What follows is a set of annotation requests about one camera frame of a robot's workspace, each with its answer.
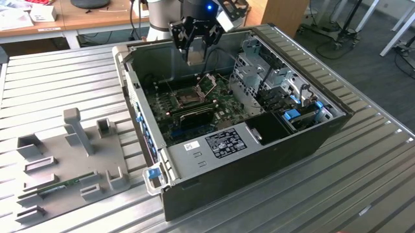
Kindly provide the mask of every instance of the green circuit board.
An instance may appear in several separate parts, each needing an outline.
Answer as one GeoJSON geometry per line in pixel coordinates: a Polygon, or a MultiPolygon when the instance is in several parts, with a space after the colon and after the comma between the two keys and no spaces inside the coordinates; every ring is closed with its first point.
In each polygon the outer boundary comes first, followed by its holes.
{"type": "MultiPolygon", "coordinates": [[[[230,93],[228,81],[226,79],[227,78],[216,78],[216,87],[207,95],[203,102],[192,102],[192,100],[196,99],[194,86],[147,95],[147,100],[168,146],[224,129],[250,117],[244,111],[243,104],[240,104],[235,96],[230,93]],[[187,98],[186,100],[190,101],[184,106],[180,104],[180,97],[187,98]],[[172,118],[172,115],[168,113],[180,111],[180,116],[183,116],[203,111],[204,109],[207,109],[207,111],[214,110],[212,121],[186,131],[178,130],[180,119],[178,117],[172,118]]],[[[207,93],[211,88],[212,82],[204,80],[200,83],[202,91],[207,93]]]]}

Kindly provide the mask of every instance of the wooden table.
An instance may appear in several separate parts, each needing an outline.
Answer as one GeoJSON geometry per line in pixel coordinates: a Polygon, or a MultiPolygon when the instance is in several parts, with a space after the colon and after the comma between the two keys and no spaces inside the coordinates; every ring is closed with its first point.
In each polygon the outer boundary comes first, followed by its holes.
{"type": "Polygon", "coordinates": [[[295,36],[309,0],[248,0],[248,3],[247,26],[274,23],[291,37],[295,36]]]}
{"type": "MultiPolygon", "coordinates": [[[[80,48],[79,35],[132,28],[130,23],[130,0],[111,0],[108,7],[94,9],[87,14],[87,10],[75,7],[71,0],[58,0],[54,6],[58,13],[55,22],[35,22],[32,27],[2,31],[0,44],[66,37],[71,49],[78,49],[80,48]]],[[[134,25],[136,28],[139,27],[139,17],[135,13],[134,25]]],[[[148,17],[143,17],[142,27],[148,26],[148,17]]]]}
{"type": "Polygon", "coordinates": [[[36,40],[51,38],[51,34],[60,35],[62,31],[66,30],[64,25],[64,17],[63,17],[63,10],[62,4],[58,0],[54,4],[56,10],[56,21],[55,22],[34,22],[35,26],[26,27],[26,28],[16,28],[6,31],[0,31],[0,44],[7,43],[4,42],[4,37],[18,38],[18,41],[26,40],[36,40]]]}

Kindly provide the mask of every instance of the aluminum extrusion table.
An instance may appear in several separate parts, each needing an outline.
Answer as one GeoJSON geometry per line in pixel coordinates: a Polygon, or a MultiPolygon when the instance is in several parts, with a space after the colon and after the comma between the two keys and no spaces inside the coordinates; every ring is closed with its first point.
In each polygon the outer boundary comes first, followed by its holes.
{"type": "Polygon", "coordinates": [[[14,231],[15,172],[22,159],[10,138],[64,133],[59,109],[78,106],[84,127],[108,117],[118,125],[132,188],[24,232],[411,232],[415,230],[415,142],[407,128],[275,28],[259,28],[357,111],[318,152],[204,209],[166,222],[147,194],[144,158],[118,84],[111,47],[12,57],[0,87],[0,226],[14,231]]]}

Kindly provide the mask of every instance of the floor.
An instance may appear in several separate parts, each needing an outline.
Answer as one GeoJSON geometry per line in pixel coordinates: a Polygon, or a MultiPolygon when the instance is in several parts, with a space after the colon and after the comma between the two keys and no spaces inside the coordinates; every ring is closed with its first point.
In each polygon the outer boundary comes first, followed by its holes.
{"type": "MultiPolygon", "coordinates": [[[[313,0],[313,7],[319,9],[323,0],[313,0]]],[[[334,9],[337,1],[331,1],[330,9],[334,9]]],[[[341,16],[341,20],[347,18],[353,3],[341,16]]],[[[357,28],[366,13],[365,6],[357,12],[351,28],[357,28]]],[[[382,108],[413,130],[415,131],[415,80],[411,79],[395,66],[395,52],[391,51],[386,57],[379,53],[394,37],[391,28],[397,19],[375,12],[363,31],[362,40],[357,48],[339,60],[329,60],[317,54],[317,46],[327,37],[306,31],[297,35],[295,40],[310,50],[311,53],[341,74],[341,76],[381,105],[382,108]]],[[[403,36],[407,40],[414,36],[414,31],[409,30],[403,36]]],[[[334,57],[338,54],[331,48],[322,50],[325,55],[334,57]]],[[[411,72],[405,61],[398,58],[398,64],[411,72]]]]}

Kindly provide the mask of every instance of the white label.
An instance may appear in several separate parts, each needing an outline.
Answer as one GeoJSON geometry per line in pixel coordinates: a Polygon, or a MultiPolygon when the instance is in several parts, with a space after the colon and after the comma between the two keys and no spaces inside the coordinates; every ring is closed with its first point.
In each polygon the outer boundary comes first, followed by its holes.
{"type": "Polygon", "coordinates": [[[60,30],[60,28],[40,28],[40,29],[38,29],[39,32],[56,31],[56,30],[60,30]]]}
{"type": "Polygon", "coordinates": [[[194,142],[187,143],[187,144],[184,145],[184,149],[186,149],[186,151],[190,151],[190,150],[192,150],[192,149],[195,149],[195,148],[198,148],[198,147],[200,147],[200,145],[199,145],[199,142],[198,142],[198,141],[194,141],[194,142]]]}

